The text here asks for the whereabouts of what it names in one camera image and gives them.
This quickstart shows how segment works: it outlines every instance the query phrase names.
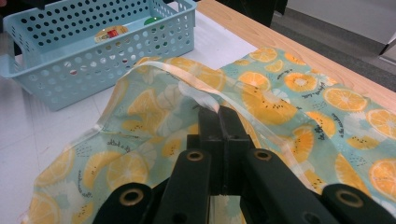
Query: bolt hole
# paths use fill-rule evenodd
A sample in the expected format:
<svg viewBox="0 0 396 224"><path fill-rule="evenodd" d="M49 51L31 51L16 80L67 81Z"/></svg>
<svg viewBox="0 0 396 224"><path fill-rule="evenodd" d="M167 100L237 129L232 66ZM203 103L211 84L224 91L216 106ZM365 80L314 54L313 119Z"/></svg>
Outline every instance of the bolt hole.
<svg viewBox="0 0 396 224"><path fill-rule="evenodd" d="M320 218L318 218L317 215L312 214L312 213L305 213L304 214L304 219L306 222L309 224L320 224Z"/></svg>
<svg viewBox="0 0 396 224"><path fill-rule="evenodd" d="M341 203L351 207L359 208L363 206L363 200L358 195L348 190L340 189L335 192L335 196Z"/></svg>
<svg viewBox="0 0 396 224"><path fill-rule="evenodd" d="M189 161L200 161L201 159L204 158L204 154L199 151L192 151L189 154L187 154L187 159Z"/></svg>
<svg viewBox="0 0 396 224"><path fill-rule="evenodd" d="M141 189L127 189L120 196L120 203L124 206L134 206L143 199Z"/></svg>
<svg viewBox="0 0 396 224"><path fill-rule="evenodd" d="M272 158L271 154L268 154L268 153L266 153L266 152L264 152L264 151L262 151L262 150L256 151L256 152L254 153L254 156L255 156L257 159L262 160L262 161L269 161L269 160L271 160L271 158Z"/></svg>
<svg viewBox="0 0 396 224"><path fill-rule="evenodd" d="M173 220L174 223L177 223L177 224L186 223L187 222L187 216L184 213L175 213L173 215L172 220Z"/></svg>

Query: lemon slice print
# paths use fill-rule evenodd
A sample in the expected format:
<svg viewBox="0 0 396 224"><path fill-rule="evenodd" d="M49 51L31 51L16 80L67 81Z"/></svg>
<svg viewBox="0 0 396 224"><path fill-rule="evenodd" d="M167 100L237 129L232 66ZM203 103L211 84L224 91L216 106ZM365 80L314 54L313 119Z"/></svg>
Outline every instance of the lemon slice print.
<svg viewBox="0 0 396 224"><path fill-rule="evenodd" d="M260 73L256 72L245 72L239 78L239 81L260 88L263 91L268 91L271 88L270 80Z"/></svg>
<svg viewBox="0 0 396 224"><path fill-rule="evenodd" d="M301 73L290 73L284 80L292 91L312 91L318 84L316 78Z"/></svg>
<svg viewBox="0 0 396 224"><path fill-rule="evenodd" d="M93 182L103 167L114 161L116 158L122 156L116 151L98 152L91 156L85 165L82 183L88 189L93 188Z"/></svg>
<svg viewBox="0 0 396 224"><path fill-rule="evenodd" d="M149 169L143 158L136 152L129 152L111 162L106 173L106 181L111 190L128 183L145 183Z"/></svg>
<svg viewBox="0 0 396 224"><path fill-rule="evenodd" d="M376 161L369 171L374 188L396 202L396 159Z"/></svg>
<svg viewBox="0 0 396 224"><path fill-rule="evenodd" d="M359 189L368 196L371 195L363 180L361 180L359 175L341 153L339 153L337 159L335 159L334 168L337 173L337 178L341 183Z"/></svg>
<svg viewBox="0 0 396 224"><path fill-rule="evenodd" d="M202 66L196 72L198 74L196 77L201 79L204 83L211 86L212 88L222 91L226 82L226 76L224 72L219 70L212 70L208 67Z"/></svg>
<svg viewBox="0 0 396 224"><path fill-rule="evenodd" d="M354 135L354 136L348 138L346 140L346 142L350 146L352 146L356 149L362 149L362 150L373 149L379 145L379 141L377 141L376 139L374 139L370 136L367 136L367 135L364 135L362 137Z"/></svg>
<svg viewBox="0 0 396 224"><path fill-rule="evenodd" d="M354 91L346 89L326 89L323 98L330 105L344 111L362 111L367 106L367 100Z"/></svg>
<svg viewBox="0 0 396 224"><path fill-rule="evenodd" d="M317 174L315 174L315 172L311 170L305 171L304 175L311 184L314 191L318 194L321 194L323 188L326 186L326 182L324 182L324 180L320 178L320 176L318 176Z"/></svg>
<svg viewBox="0 0 396 224"><path fill-rule="evenodd" d="M83 223L88 217L92 215L93 203L87 203L81 206L79 212L73 214L72 222L73 224Z"/></svg>
<svg viewBox="0 0 396 224"><path fill-rule="evenodd" d="M250 64L250 61L246 60L246 59L239 59L236 60L235 62L233 62L236 65L242 65L242 66L246 66Z"/></svg>
<svg viewBox="0 0 396 224"><path fill-rule="evenodd" d="M264 124L279 125L291 120L297 108L257 87L245 85L242 100L247 111Z"/></svg>
<svg viewBox="0 0 396 224"><path fill-rule="evenodd" d="M47 194L35 192L30 203L28 222L32 224L60 223L58 204Z"/></svg>
<svg viewBox="0 0 396 224"><path fill-rule="evenodd" d="M305 112L305 114L309 116L311 119L314 119L317 122L317 124L320 126L320 128L323 130L323 132L325 132L329 138L332 138L332 136L335 134L336 131L335 123L332 118L319 111L309 111L309 112Z"/></svg>
<svg viewBox="0 0 396 224"><path fill-rule="evenodd" d="M366 114L367 121L379 132L389 138L396 139L396 115L386 109L370 110Z"/></svg>
<svg viewBox="0 0 396 224"><path fill-rule="evenodd" d="M142 119L141 125L150 133L156 133L166 114L157 103L154 89L140 93L128 107L128 115L138 115Z"/></svg>
<svg viewBox="0 0 396 224"><path fill-rule="evenodd" d="M35 185L44 187L63 180L72 170L76 151L69 148L63 152L43 173L35 180Z"/></svg>
<svg viewBox="0 0 396 224"><path fill-rule="evenodd" d="M296 57L294 57L292 54L290 54L290 53L285 53L285 58L289 61L289 62L291 62L291 63L296 63L296 64L299 64L299 65L305 65L305 62L303 61L303 60L300 60L300 59L298 59L298 58L296 58Z"/></svg>
<svg viewBox="0 0 396 224"><path fill-rule="evenodd" d="M274 63L266 65L264 68L268 72L272 72L272 73L279 72L283 68L283 62L282 60L277 60Z"/></svg>
<svg viewBox="0 0 396 224"><path fill-rule="evenodd" d="M262 48L249 53L249 56L262 63L269 63L277 57L277 52L275 49Z"/></svg>
<svg viewBox="0 0 396 224"><path fill-rule="evenodd" d="M287 137L286 141L297 162L306 161L315 143L312 127L304 125L296 128L293 131L293 137Z"/></svg>

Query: floor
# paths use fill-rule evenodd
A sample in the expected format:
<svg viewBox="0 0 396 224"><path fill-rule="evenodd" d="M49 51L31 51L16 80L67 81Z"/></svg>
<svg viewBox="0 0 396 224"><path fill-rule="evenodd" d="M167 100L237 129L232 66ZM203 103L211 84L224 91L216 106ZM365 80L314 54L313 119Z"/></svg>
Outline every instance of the floor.
<svg viewBox="0 0 396 224"><path fill-rule="evenodd" d="M256 49L201 13L195 18L194 51L184 57L217 69ZM0 34L0 55L5 43ZM21 223L35 178L66 144L93 127L112 91L52 112L16 82L0 77L0 223Z"/></svg>
<svg viewBox="0 0 396 224"><path fill-rule="evenodd" d="M273 23L311 37L318 42L360 59L396 76L396 65L379 59L385 45L348 30L286 8L284 16L275 14Z"/></svg>

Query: basket hole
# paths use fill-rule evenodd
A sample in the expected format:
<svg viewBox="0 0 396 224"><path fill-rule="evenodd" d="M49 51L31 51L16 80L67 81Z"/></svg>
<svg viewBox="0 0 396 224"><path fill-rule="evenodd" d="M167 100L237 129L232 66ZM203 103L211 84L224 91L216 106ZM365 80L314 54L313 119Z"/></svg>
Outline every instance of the basket hole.
<svg viewBox="0 0 396 224"><path fill-rule="evenodd" d="M56 84L56 80L55 80L55 78L50 78L49 80L48 80L48 83L50 84L50 85L55 85Z"/></svg>
<svg viewBox="0 0 396 224"><path fill-rule="evenodd" d="M85 58L86 59L91 59L92 58L92 54L91 53L86 53L85 54Z"/></svg>
<svg viewBox="0 0 396 224"><path fill-rule="evenodd" d="M42 71L41 71L41 76L47 77L47 76L49 76L49 75L50 75L50 72L49 72L48 70L42 70Z"/></svg>
<svg viewBox="0 0 396 224"><path fill-rule="evenodd" d="M82 63L82 59L80 57L75 58L76 63Z"/></svg>
<svg viewBox="0 0 396 224"><path fill-rule="evenodd" d="M82 65L79 69L80 69L82 72L86 72L86 71L88 70L88 67L87 67L87 65Z"/></svg>

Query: basket handle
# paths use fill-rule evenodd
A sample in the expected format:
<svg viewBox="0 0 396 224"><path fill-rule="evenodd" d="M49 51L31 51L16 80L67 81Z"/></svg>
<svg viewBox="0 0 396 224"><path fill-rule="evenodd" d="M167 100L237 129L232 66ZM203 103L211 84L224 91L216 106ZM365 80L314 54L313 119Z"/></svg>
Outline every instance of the basket handle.
<svg viewBox="0 0 396 224"><path fill-rule="evenodd" d="M10 35L7 35L6 41L7 49L4 52L5 54L0 55L0 76L4 78L17 77L21 72L16 72L15 69L12 69L13 66L20 66L15 60L14 41Z"/></svg>

